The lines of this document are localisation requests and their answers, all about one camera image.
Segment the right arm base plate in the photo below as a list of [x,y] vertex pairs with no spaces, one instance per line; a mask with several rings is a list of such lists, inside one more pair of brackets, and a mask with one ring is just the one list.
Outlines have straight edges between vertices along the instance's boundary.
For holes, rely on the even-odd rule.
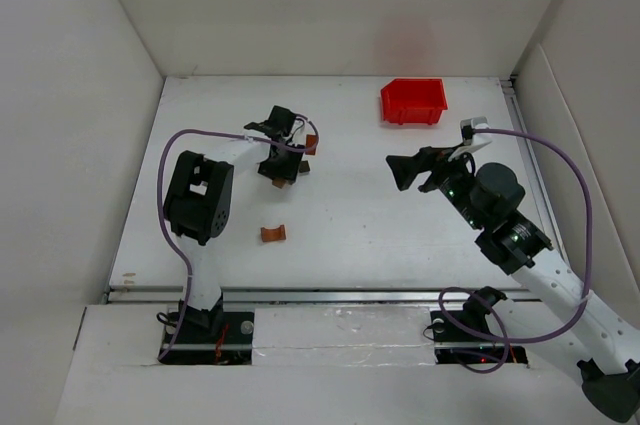
[[423,337],[434,344],[438,365],[495,365],[502,358],[504,346],[482,342],[455,327],[440,310],[430,312],[431,324],[423,329]]

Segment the red plastic bin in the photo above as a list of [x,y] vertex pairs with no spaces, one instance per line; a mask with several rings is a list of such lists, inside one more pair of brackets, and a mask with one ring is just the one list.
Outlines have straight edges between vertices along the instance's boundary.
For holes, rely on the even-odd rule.
[[396,78],[381,91],[382,120],[395,125],[436,125],[448,109],[439,78]]

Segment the light long wood block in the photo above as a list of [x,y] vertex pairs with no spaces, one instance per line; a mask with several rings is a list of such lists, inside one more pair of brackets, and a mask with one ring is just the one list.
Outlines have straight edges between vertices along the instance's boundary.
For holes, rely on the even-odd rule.
[[284,179],[278,178],[272,180],[272,185],[278,189],[283,189],[287,184],[288,182]]

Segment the dark brown wood block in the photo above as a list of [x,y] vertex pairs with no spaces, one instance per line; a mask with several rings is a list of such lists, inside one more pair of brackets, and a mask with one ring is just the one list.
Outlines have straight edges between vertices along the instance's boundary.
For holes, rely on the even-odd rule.
[[308,174],[310,172],[310,165],[308,161],[302,161],[299,165],[298,172],[302,175]]

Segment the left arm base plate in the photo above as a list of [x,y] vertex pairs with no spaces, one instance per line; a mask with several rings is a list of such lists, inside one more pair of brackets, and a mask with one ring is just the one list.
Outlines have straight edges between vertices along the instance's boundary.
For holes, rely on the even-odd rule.
[[168,345],[175,333],[179,313],[159,312],[156,319],[164,326],[159,362],[163,365],[251,365],[254,313],[224,312],[223,323],[213,335],[185,321],[175,344]]

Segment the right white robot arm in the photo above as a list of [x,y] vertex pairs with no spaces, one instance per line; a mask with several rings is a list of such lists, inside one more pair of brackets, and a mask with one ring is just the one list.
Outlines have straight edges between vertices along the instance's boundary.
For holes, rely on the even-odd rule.
[[525,196],[515,173],[490,162],[477,167],[473,145],[424,147],[386,162],[399,190],[427,174],[420,191],[439,191],[479,235],[481,253],[537,297],[553,315],[534,313],[491,287],[470,293],[447,322],[485,342],[516,345],[573,379],[607,418],[625,423],[639,410],[639,330],[573,273],[551,240],[518,207]]

